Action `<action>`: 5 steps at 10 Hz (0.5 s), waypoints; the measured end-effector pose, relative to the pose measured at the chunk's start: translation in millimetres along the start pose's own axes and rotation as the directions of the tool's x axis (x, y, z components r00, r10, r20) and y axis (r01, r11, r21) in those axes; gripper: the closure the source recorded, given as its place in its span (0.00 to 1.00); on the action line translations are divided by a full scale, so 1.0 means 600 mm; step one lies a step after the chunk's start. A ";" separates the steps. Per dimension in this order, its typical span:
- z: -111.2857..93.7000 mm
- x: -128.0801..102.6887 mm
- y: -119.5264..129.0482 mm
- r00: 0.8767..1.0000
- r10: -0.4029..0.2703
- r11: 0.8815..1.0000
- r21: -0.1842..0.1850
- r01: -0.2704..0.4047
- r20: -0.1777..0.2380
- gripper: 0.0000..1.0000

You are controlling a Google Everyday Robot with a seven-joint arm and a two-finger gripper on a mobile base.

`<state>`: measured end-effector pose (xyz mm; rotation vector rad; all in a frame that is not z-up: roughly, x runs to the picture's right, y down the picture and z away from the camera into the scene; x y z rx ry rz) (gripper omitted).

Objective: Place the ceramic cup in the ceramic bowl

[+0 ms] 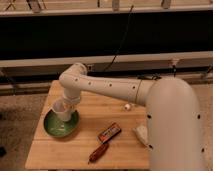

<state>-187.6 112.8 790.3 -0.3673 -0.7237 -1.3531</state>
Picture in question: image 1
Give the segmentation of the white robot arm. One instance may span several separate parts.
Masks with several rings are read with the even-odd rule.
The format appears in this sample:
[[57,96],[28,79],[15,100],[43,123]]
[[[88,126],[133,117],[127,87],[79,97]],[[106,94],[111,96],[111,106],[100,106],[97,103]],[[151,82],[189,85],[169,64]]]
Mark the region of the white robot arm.
[[186,81],[91,77],[85,65],[75,63],[59,82],[69,103],[77,103],[80,93],[88,91],[144,106],[150,171],[207,170],[199,101]]

